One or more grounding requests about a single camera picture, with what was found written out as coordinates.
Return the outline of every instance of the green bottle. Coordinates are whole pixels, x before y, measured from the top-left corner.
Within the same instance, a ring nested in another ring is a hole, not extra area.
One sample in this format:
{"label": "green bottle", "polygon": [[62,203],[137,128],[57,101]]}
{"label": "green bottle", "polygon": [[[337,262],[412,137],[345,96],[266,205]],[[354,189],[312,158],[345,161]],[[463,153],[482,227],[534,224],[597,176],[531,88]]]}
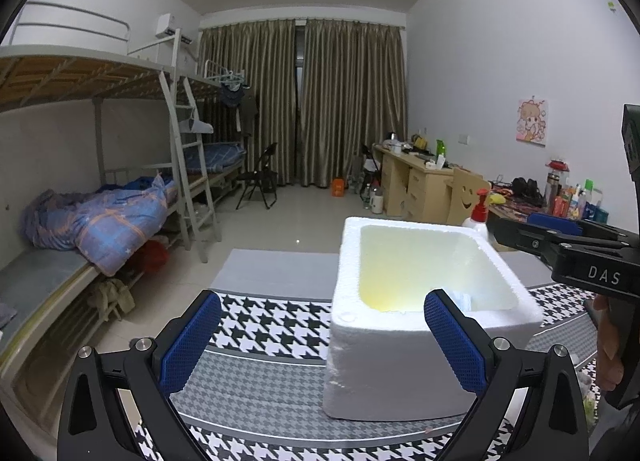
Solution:
{"label": "green bottle", "polygon": [[443,155],[445,158],[447,157],[447,148],[444,145],[442,140],[436,140],[436,162],[438,160],[439,155]]}

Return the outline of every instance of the blue gripper pad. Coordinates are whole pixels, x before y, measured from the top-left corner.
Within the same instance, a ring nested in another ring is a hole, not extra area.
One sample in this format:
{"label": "blue gripper pad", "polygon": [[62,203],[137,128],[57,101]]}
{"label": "blue gripper pad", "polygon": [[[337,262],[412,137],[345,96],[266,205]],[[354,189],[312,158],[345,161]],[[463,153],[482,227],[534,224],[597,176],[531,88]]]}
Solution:
{"label": "blue gripper pad", "polygon": [[218,295],[205,290],[181,317],[172,319],[158,335],[155,351],[158,356],[154,363],[158,384],[165,396],[184,388],[218,327],[221,314]]}
{"label": "blue gripper pad", "polygon": [[481,396],[493,370],[489,336],[475,320],[465,317],[441,289],[424,299],[424,320],[462,388]]}
{"label": "blue gripper pad", "polygon": [[578,223],[562,217],[533,213],[527,217],[527,223],[549,228],[565,235],[582,235],[582,228]]}

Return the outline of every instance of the hand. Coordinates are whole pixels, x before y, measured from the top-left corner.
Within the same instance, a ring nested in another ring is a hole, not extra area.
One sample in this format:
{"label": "hand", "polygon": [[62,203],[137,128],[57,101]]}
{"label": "hand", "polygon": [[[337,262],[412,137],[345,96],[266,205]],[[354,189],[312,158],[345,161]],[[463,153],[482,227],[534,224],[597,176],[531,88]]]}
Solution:
{"label": "hand", "polygon": [[598,295],[593,300],[593,309],[602,310],[600,323],[598,324],[598,353],[596,356],[596,384],[603,391],[613,391],[622,381],[625,373],[618,350],[620,349],[620,336],[609,319],[609,300],[603,295]]}

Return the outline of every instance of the desk drawer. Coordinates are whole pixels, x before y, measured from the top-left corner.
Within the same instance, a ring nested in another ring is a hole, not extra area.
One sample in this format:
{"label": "desk drawer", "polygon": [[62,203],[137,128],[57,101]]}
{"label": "desk drawer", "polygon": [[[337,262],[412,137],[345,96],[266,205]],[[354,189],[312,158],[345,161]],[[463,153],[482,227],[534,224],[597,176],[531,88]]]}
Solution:
{"label": "desk drawer", "polygon": [[415,207],[420,207],[420,211],[422,211],[422,207],[424,206],[424,190],[410,188],[406,193],[406,202]]}
{"label": "desk drawer", "polygon": [[415,168],[409,170],[409,185],[407,186],[407,192],[414,192],[414,194],[418,194],[418,192],[424,192],[424,184],[427,181],[427,175],[421,173]]}
{"label": "desk drawer", "polygon": [[407,195],[404,203],[406,211],[406,220],[420,223],[424,218],[424,201],[416,201],[410,195]]}

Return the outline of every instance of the orange bag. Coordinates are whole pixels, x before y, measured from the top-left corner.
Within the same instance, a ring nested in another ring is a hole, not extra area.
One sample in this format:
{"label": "orange bag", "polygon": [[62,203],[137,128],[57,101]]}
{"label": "orange bag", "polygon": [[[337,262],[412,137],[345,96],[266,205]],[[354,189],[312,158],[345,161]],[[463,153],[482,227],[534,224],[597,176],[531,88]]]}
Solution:
{"label": "orange bag", "polygon": [[331,195],[334,197],[344,196],[344,180],[342,178],[335,178],[331,182]]}
{"label": "orange bag", "polygon": [[164,248],[162,243],[151,239],[143,244],[136,253],[131,256],[129,264],[137,271],[156,273],[168,260],[169,251]]}

